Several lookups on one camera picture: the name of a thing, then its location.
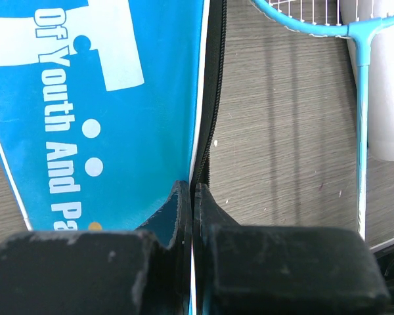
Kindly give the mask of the blue racket bag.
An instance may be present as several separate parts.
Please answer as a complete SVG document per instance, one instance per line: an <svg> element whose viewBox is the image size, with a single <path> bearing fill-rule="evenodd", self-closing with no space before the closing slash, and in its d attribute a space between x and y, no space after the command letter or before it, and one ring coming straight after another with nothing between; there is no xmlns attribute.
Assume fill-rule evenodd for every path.
<svg viewBox="0 0 394 315"><path fill-rule="evenodd" d="M136 230L208 179L226 1L0 1L0 162L27 230Z"/></svg>

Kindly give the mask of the white shuttlecock tube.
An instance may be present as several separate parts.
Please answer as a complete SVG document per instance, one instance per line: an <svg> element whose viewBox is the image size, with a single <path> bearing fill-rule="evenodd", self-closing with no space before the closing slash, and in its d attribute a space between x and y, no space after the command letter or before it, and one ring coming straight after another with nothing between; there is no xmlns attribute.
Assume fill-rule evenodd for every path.
<svg viewBox="0 0 394 315"><path fill-rule="evenodd" d="M394 15L394 1L339 1L345 24ZM369 67L368 148L379 160L394 161L394 26L372 40Z"/></svg>

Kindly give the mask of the blue badminton racket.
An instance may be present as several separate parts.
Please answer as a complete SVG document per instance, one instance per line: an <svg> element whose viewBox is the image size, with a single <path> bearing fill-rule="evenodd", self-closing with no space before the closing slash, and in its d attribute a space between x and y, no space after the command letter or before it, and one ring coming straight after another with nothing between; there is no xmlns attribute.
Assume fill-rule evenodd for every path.
<svg viewBox="0 0 394 315"><path fill-rule="evenodd" d="M366 236L368 92L372 41L394 26L394 1L254 1L267 18L293 32L355 44L357 76L357 232Z"/></svg>

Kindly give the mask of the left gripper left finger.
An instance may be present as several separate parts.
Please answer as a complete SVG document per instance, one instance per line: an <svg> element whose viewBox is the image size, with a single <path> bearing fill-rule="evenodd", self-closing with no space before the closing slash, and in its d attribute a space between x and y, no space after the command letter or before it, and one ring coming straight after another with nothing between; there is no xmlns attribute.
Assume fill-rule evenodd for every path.
<svg viewBox="0 0 394 315"><path fill-rule="evenodd" d="M12 235L0 246L0 314L188 314L191 217L177 181L136 230Z"/></svg>

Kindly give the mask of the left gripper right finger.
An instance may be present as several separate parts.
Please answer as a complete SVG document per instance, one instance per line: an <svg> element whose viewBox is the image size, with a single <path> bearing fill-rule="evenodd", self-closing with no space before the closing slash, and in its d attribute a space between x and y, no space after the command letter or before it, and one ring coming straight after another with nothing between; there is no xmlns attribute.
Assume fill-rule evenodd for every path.
<svg viewBox="0 0 394 315"><path fill-rule="evenodd" d="M205 184L194 196L198 314L382 314L390 294L354 231L244 226Z"/></svg>

